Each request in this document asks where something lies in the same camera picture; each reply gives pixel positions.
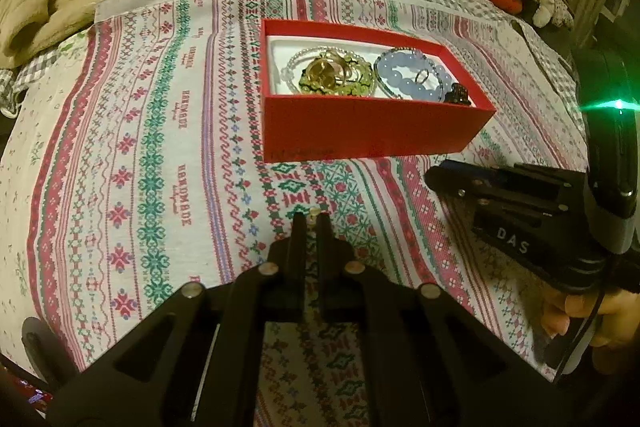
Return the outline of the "dark charm pendant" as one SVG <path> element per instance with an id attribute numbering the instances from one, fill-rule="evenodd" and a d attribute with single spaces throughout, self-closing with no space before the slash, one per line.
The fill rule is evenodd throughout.
<path id="1" fill-rule="evenodd" d="M 469 90 L 460 82 L 454 82 L 451 89 L 445 94 L 444 102 L 448 104 L 471 106 Z"/>

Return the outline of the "red jewelry box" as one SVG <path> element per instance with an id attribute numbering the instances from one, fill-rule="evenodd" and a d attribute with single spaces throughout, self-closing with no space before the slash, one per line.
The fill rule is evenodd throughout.
<path id="1" fill-rule="evenodd" d="M 442 61 L 469 91 L 470 106 L 391 98 L 279 94 L 273 40 L 346 43 L 363 50 L 418 49 Z M 471 74 L 446 46 L 379 29 L 263 20 L 260 32 L 262 159 L 265 162 L 461 152 L 495 115 Z"/>

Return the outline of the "patterned striped cloth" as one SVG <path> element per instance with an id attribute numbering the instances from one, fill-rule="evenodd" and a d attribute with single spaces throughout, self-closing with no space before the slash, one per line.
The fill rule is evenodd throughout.
<path id="1" fill-rule="evenodd" d="M 357 326 L 320 312 L 317 217 L 382 272 L 398 324 L 391 426 L 566 426 L 542 354 L 539 285 L 437 194 L 444 160 L 579 171 L 584 132 L 491 133 L 459 153 L 265 162 L 260 124 L 168 134 L 115 124 L 96 88 L 131 60 L 124 0 L 27 91 L 1 161 L 1 356 L 50 386 L 49 426 L 221 426 L 230 287 L 306 218 L 303 318 L 269 322 L 251 426 L 372 426 Z M 279 94 L 444 102 L 438 58 L 396 46 L 273 40 Z"/>

